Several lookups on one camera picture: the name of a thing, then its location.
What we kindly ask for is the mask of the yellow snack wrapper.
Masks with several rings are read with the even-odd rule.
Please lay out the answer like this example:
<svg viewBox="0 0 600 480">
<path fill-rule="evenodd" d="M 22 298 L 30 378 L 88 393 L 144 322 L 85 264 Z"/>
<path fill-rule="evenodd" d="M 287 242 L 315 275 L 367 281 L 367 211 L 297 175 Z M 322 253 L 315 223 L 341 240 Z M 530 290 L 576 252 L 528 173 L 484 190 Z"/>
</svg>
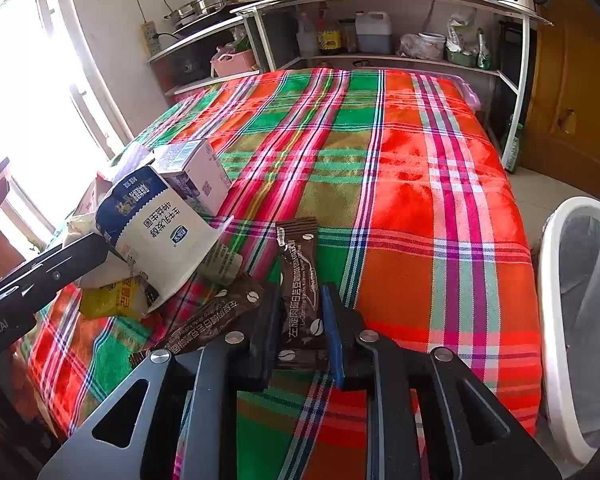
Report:
<svg viewBox="0 0 600 480">
<path fill-rule="evenodd" d="M 79 310 L 89 320 L 124 316 L 139 321 L 148 312 L 145 287 L 137 278 L 127 278 L 104 287 L 83 289 Z"/>
</svg>

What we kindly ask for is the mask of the brown coffee sachet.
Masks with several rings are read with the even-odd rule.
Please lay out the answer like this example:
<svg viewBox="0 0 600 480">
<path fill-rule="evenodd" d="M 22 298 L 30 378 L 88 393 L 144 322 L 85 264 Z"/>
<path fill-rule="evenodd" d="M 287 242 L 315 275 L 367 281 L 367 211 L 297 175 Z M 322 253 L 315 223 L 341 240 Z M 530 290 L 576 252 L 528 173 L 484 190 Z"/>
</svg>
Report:
<svg viewBox="0 0 600 480">
<path fill-rule="evenodd" d="M 157 350 L 166 350 L 177 356 L 205 346 L 225 333 L 241 315 L 260 307 L 263 298 L 264 286 L 249 274 L 240 274 L 182 326 L 172 330 L 153 347 L 132 353 L 129 356 L 130 367 L 137 367 Z"/>
<path fill-rule="evenodd" d="M 326 370 L 328 355 L 316 268 L 314 217 L 276 223 L 284 309 L 277 363 L 287 370 Z"/>
</svg>

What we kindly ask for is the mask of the white trash bin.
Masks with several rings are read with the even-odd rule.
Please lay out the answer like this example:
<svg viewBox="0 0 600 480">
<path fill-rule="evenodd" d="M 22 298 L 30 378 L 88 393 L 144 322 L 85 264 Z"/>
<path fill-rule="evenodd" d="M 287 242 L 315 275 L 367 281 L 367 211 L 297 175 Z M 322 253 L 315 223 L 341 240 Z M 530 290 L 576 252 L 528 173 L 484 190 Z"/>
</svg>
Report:
<svg viewBox="0 0 600 480">
<path fill-rule="evenodd" d="M 568 198 L 543 228 L 538 259 L 545 413 L 559 452 L 600 451 L 600 201 Z"/>
</svg>

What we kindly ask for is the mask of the dark sauce bottle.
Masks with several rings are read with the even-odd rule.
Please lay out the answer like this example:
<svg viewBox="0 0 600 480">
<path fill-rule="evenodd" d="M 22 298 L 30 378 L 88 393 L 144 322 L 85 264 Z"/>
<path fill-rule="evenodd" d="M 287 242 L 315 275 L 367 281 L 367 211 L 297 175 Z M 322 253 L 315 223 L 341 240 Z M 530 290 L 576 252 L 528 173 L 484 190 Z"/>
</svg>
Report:
<svg viewBox="0 0 600 480">
<path fill-rule="evenodd" d="M 334 55 L 342 51 L 342 39 L 337 21 L 326 3 L 318 5 L 317 41 L 322 55 Z"/>
</svg>

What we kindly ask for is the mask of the pink plastic basket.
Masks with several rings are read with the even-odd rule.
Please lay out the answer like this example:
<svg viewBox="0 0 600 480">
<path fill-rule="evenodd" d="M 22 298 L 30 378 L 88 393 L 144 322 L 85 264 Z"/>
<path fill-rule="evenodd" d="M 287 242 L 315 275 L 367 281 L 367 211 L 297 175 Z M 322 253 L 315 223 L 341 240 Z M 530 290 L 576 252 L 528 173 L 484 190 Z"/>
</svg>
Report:
<svg viewBox="0 0 600 480">
<path fill-rule="evenodd" d="M 213 73 L 219 77 L 252 72 L 258 68 L 251 49 L 237 52 L 233 48 L 222 48 L 211 59 Z"/>
</svg>

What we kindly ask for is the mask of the purple milk carton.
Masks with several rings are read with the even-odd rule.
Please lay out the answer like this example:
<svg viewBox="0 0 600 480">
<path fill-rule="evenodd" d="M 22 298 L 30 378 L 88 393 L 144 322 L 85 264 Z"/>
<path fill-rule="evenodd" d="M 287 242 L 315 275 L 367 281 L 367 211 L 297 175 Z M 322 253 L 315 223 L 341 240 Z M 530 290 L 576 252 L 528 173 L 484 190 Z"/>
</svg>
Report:
<svg viewBox="0 0 600 480">
<path fill-rule="evenodd" d="M 207 140 L 189 140 L 154 149 L 154 168 L 198 214 L 216 216 L 232 182 Z"/>
</svg>

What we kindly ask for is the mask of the pink storage box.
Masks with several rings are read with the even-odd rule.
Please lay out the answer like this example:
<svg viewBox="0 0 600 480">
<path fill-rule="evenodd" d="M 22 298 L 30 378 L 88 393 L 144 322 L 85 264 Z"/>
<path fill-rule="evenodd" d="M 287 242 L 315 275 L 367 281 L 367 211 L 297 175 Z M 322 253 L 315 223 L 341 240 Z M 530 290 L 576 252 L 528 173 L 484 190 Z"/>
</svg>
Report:
<svg viewBox="0 0 600 480">
<path fill-rule="evenodd" d="M 458 93 L 462 96 L 467 106 L 475 113 L 481 110 L 482 104 L 478 94 L 472 90 L 470 84 L 461 76 L 448 75 Z"/>
</svg>

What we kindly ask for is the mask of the white plastic jug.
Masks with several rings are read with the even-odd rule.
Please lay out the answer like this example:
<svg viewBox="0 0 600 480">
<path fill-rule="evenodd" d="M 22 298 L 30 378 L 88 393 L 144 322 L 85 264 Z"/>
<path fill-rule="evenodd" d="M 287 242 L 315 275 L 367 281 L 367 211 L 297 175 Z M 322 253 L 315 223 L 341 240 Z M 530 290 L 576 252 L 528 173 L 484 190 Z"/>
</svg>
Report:
<svg viewBox="0 0 600 480">
<path fill-rule="evenodd" d="M 355 31 L 358 50 L 363 53 L 389 55 L 391 53 L 392 27 L 384 11 L 355 14 Z"/>
</svg>

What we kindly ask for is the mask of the wooden door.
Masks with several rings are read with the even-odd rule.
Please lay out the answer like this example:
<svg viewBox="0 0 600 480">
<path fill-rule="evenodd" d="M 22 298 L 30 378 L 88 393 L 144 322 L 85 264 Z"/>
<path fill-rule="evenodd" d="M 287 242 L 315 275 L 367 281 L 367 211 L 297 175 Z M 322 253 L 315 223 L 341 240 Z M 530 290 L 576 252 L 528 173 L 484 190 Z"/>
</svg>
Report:
<svg viewBox="0 0 600 480">
<path fill-rule="evenodd" d="M 521 165 L 600 198 L 600 14 L 590 0 L 541 14 Z"/>
</svg>

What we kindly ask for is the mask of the grey metal shelf rack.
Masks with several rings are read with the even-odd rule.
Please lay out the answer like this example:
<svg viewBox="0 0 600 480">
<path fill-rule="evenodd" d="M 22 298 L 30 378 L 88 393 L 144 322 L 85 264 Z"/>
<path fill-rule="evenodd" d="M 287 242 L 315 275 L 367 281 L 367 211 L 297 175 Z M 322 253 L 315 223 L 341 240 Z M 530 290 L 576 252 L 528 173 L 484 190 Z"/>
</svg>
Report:
<svg viewBox="0 0 600 480">
<path fill-rule="evenodd" d="M 302 53 L 296 38 L 297 16 L 306 12 L 316 18 L 317 8 L 322 3 L 327 4 L 337 18 L 386 12 L 391 23 L 390 52 L 383 54 L 358 50 L 334 55 Z M 446 74 L 460 75 L 467 72 L 498 79 L 515 96 L 515 103 L 503 110 L 508 130 L 496 144 L 501 153 L 501 162 L 508 162 L 513 156 L 516 132 L 524 123 L 524 100 L 530 96 L 528 85 L 533 79 L 532 32 L 540 25 L 552 24 L 540 14 L 494 0 L 259 0 L 244 3 L 230 13 L 233 14 L 231 18 L 198 30 L 151 55 L 148 64 L 154 70 L 168 99 L 173 100 L 180 94 L 214 84 L 222 78 L 210 75 L 189 84 L 176 84 L 173 77 L 166 73 L 167 58 L 173 58 L 173 55 L 196 42 L 243 27 L 249 37 L 257 66 L 244 70 L 242 75 L 263 74 L 321 62 L 352 66 L 369 62 L 377 67 L 405 65 L 425 68 L 431 65 L 439 67 Z M 445 35 L 452 16 L 469 14 L 475 17 L 475 25 L 482 28 L 490 38 L 488 44 L 496 56 L 492 68 L 486 70 L 477 65 L 460 65 L 447 58 L 424 60 L 398 52 L 403 35 L 417 35 L 420 32 L 429 36 Z"/>
</svg>

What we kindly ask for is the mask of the clear trash bag liner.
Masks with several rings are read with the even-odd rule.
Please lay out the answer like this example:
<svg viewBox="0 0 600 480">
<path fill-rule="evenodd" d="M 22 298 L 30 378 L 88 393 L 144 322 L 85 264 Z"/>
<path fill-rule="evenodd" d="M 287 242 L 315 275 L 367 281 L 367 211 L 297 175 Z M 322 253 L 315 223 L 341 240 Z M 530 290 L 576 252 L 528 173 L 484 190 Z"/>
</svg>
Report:
<svg viewBox="0 0 600 480">
<path fill-rule="evenodd" d="M 600 220 L 566 224 L 559 253 L 560 301 L 574 409 L 588 445 L 600 445 Z"/>
</svg>

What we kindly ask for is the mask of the white power strip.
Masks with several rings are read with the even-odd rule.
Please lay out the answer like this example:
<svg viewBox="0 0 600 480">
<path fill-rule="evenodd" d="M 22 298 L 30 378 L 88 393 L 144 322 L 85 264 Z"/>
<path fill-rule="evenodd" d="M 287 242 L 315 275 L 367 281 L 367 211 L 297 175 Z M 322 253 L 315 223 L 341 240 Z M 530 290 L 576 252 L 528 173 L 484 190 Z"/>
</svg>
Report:
<svg viewBox="0 0 600 480">
<path fill-rule="evenodd" d="M 155 22 L 149 21 L 141 24 L 140 31 L 142 32 L 142 37 L 145 41 L 148 56 L 151 58 L 158 54 L 161 51 L 161 44 Z"/>
</svg>

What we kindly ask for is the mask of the stainless steel pot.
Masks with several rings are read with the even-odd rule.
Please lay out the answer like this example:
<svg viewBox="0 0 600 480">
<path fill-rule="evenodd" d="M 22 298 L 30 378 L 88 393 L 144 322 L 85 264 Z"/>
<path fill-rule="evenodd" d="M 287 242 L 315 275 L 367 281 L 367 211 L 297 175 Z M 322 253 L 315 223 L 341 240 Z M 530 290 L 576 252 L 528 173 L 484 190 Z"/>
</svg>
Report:
<svg viewBox="0 0 600 480">
<path fill-rule="evenodd" d="M 176 8 L 163 18 L 170 22 L 175 29 L 180 29 L 238 2 L 239 0 L 193 0 Z"/>
</svg>

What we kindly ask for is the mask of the colourful plaid tablecloth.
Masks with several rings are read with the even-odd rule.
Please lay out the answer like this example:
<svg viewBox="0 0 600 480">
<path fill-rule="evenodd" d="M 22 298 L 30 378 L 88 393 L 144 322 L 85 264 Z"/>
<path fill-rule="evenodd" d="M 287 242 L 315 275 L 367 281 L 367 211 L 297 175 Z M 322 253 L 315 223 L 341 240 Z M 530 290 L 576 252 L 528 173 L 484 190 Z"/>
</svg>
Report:
<svg viewBox="0 0 600 480">
<path fill-rule="evenodd" d="M 276 222 L 314 217 L 317 275 L 400 346 L 456 352 L 533 436 L 538 300 L 524 222 L 500 158 L 451 81 L 404 70 L 280 70 L 175 104 L 137 139 L 207 139 L 233 184 L 219 218 L 246 272 L 279 271 Z M 65 287 L 20 352 L 60 442 L 130 372 L 129 355 L 190 318 L 216 286 L 192 278 L 157 315 L 87 321 Z M 366 400 L 327 373 L 276 372 L 238 399 L 239 479 L 364 479 Z"/>
</svg>

